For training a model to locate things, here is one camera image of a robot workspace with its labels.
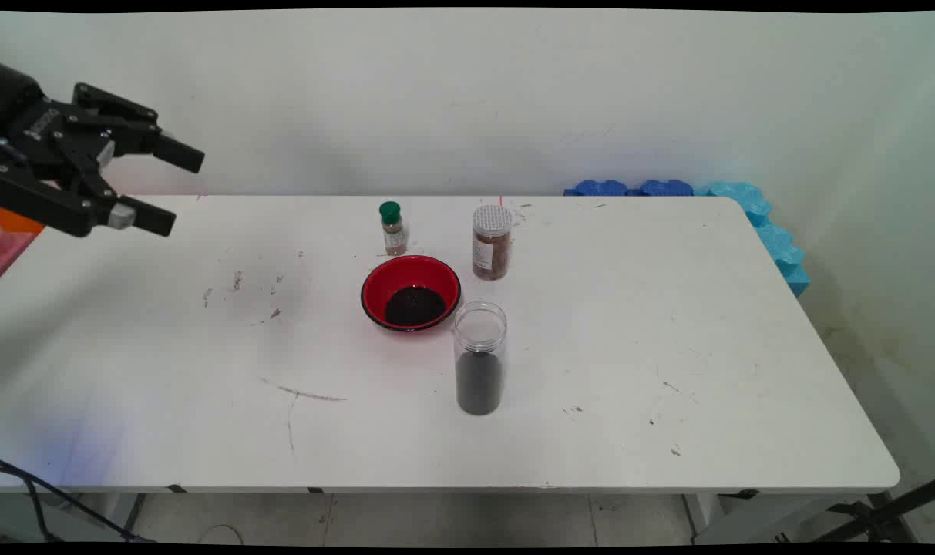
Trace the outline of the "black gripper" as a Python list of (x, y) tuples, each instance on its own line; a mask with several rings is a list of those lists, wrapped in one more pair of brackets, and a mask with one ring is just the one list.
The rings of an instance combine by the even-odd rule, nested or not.
[(116, 157), (150, 155), (199, 173), (205, 153), (158, 124), (158, 112), (87, 83), (49, 97), (0, 63), (0, 207), (74, 237), (96, 226), (171, 235), (174, 212), (119, 196), (102, 177)]

